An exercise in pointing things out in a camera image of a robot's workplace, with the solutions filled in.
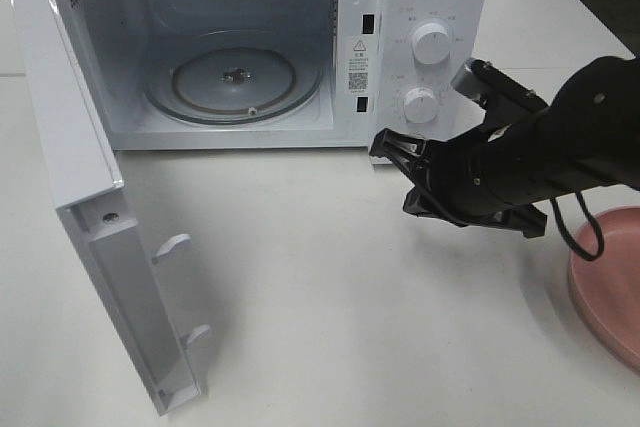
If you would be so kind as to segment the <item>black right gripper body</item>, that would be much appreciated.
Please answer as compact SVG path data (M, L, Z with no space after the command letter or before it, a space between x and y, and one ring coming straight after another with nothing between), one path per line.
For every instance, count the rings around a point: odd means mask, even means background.
M420 193L463 226L542 236L547 216L533 204L549 196L549 148L540 133L547 113L529 115L494 139L473 129L434 147L419 175Z

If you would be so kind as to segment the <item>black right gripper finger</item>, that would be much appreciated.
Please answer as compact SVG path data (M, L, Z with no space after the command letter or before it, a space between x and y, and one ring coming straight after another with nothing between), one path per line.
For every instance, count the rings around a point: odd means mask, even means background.
M443 197L429 188L414 186L405 197L403 211L415 217L446 221L457 227L467 226Z
M431 140L384 128L374 136L369 155L389 160L412 182L425 182L433 146Z

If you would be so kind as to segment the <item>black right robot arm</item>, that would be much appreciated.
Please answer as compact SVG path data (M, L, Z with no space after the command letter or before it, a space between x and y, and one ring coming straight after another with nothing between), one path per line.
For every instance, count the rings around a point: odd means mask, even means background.
M381 130L370 153L413 184L403 210L458 227L544 234L535 203L611 185L639 186L639 61L601 57L574 73L551 103L468 59L453 89L484 111L447 141Z

